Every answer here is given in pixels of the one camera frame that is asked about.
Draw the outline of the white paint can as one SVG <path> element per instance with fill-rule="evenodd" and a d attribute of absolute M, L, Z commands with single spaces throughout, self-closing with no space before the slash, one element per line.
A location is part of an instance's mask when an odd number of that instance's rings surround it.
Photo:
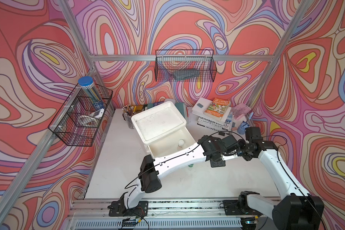
<path fill-rule="evenodd" d="M 178 141 L 178 147 L 179 148 L 182 148 L 184 146 L 184 144 L 185 144 L 184 140 L 179 140 Z"/>

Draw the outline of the white drawer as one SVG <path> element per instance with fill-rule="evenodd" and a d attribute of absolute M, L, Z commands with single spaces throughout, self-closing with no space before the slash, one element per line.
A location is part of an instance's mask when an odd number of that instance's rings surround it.
<path fill-rule="evenodd" d="M 178 147 L 179 140 L 184 140 L 185 142 L 182 148 Z M 145 151 L 146 154 L 151 154 L 153 158 L 159 158 L 184 150 L 195 143 L 195 139 L 187 128 L 184 127 L 150 145 L 145 145 Z"/>

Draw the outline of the white drawer cabinet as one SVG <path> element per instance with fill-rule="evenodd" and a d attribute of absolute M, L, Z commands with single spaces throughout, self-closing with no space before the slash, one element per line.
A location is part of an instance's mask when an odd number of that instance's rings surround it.
<path fill-rule="evenodd" d="M 150 145 L 186 126 L 186 119 L 170 101 L 133 115 L 131 120 L 145 145 Z"/>

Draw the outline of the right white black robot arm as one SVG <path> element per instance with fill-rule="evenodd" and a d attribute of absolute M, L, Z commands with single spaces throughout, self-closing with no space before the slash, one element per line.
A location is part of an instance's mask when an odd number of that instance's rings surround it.
<path fill-rule="evenodd" d="M 278 147 L 274 142 L 264 140 L 258 127 L 246 128 L 245 136 L 248 142 L 241 150 L 241 156 L 246 161 L 259 159 L 274 181 L 281 201 L 276 203 L 257 192 L 243 191 L 239 196 L 239 209 L 264 214 L 272 219 L 279 230 L 319 229 L 323 224 L 323 201 L 301 185 L 283 163 Z"/>

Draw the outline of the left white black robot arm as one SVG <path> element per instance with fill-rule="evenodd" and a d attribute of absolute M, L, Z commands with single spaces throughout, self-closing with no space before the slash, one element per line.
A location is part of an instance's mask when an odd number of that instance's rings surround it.
<path fill-rule="evenodd" d="M 131 188 L 121 197 L 125 208 L 137 207 L 146 194 L 161 189 L 161 180 L 168 174 L 203 162 L 210 162 L 212 167 L 223 167 L 225 160 L 236 157 L 244 145 L 245 140 L 230 131 L 223 139 L 214 137 L 213 134 L 205 135 L 192 146 L 164 157 L 153 158 L 147 155 L 142 161 L 138 176 L 125 186 L 125 189 Z"/>

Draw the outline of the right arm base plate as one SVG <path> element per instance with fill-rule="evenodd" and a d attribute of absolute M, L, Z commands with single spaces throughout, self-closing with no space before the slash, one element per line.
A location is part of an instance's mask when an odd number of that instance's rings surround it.
<path fill-rule="evenodd" d="M 239 200 L 223 200 L 220 204 L 221 208 L 224 208 L 226 216 L 238 216 L 238 215 L 249 215 L 249 216 L 261 216 L 262 213 L 250 208 L 243 201 Z"/>

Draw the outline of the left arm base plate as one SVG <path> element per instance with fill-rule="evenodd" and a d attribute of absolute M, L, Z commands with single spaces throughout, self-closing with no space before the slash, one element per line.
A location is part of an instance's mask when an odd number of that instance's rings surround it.
<path fill-rule="evenodd" d="M 107 208 L 110 217 L 141 216 L 148 213 L 148 201 L 140 201 L 135 208 L 126 208 L 123 200 L 113 201 Z"/>

